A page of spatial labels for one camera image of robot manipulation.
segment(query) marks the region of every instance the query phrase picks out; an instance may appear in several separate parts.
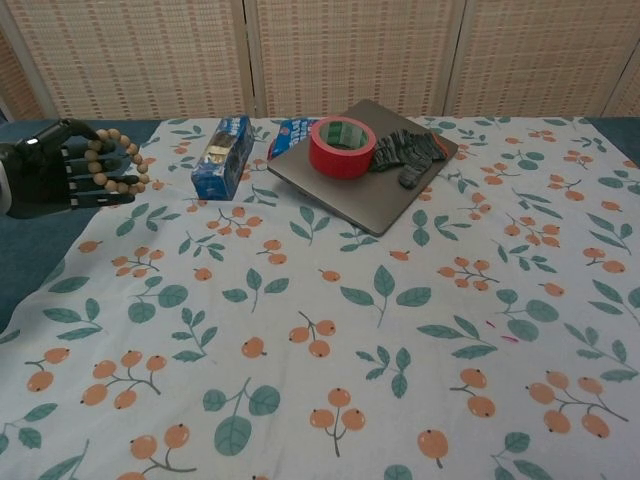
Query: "silver laptop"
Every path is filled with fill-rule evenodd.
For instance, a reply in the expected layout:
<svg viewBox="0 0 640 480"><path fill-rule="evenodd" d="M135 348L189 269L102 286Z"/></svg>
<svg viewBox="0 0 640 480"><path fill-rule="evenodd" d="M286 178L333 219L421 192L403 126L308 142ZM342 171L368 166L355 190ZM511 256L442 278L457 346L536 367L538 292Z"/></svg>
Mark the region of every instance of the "silver laptop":
<svg viewBox="0 0 640 480"><path fill-rule="evenodd" d="M428 131L371 100L361 100L342 116L365 123L378 138L403 128L414 133ZM389 229L458 150L455 143L439 137L449 157L434 162L418 186L407 190L398 183L399 168L382 173L366 173L353 180L328 177L315 170L309 162L309 141L306 138L271 160L269 170L315 198L327 210L377 237Z"/></svg>

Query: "red tape roll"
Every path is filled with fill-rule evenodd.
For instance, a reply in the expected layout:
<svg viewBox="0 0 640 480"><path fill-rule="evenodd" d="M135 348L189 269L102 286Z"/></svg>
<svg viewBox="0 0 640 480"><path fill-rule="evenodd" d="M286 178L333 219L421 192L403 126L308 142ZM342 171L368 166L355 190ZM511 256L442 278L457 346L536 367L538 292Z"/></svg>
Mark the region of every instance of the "red tape roll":
<svg viewBox="0 0 640 480"><path fill-rule="evenodd" d="M356 178L367 172L375 145L376 136L364 123L327 117L311 128L309 160L330 177Z"/></svg>

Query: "floral tablecloth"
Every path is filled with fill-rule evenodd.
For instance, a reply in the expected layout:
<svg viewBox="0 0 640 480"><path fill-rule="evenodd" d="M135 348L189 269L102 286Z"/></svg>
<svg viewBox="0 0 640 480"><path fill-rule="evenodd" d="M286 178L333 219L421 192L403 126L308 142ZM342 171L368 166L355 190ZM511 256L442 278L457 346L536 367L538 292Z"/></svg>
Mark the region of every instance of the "floral tablecloth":
<svg viewBox="0 0 640 480"><path fill-rule="evenodd" d="M0 478L638 478L640 173L581 118L415 121L460 151L381 238L266 171L277 120L208 203L217 120L163 122L0 336Z"/></svg>

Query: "blue box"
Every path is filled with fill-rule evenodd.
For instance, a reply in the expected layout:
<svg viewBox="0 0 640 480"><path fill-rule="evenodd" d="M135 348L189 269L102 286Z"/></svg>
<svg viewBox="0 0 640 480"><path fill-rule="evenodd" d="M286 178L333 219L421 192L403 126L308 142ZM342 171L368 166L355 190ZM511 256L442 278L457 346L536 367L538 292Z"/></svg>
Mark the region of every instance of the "blue box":
<svg viewBox="0 0 640 480"><path fill-rule="evenodd" d="M198 198L232 200L252 148L253 128L248 116L239 115L220 120L191 173Z"/></svg>
<svg viewBox="0 0 640 480"><path fill-rule="evenodd" d="M306 117L283 120L278 136L269 148L269 160L282 155L296 143L307 138L311 132L311 126L316 122L317 120Z"/></svg>

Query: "robotic hand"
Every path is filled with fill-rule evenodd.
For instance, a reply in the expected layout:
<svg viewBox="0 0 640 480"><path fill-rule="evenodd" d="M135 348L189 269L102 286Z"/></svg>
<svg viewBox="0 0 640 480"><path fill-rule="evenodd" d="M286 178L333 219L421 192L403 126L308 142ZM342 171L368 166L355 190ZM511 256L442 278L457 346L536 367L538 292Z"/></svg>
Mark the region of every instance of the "robotic hand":
<svg viewBox="0 0 640 480"><path fill-rule="evenodd" d="M99 140L98 134L78 120L60 120L15 145L0 143L0 215L33 218L68 209L133 202L131 193L109 193L94 183L84 159L87 144L66 146L73 136ZM116 149L113 140L102 142L98 154ZM105 173L123 166L122 158L100 158ZM136 175L110 177L134 185Z"/></svg>

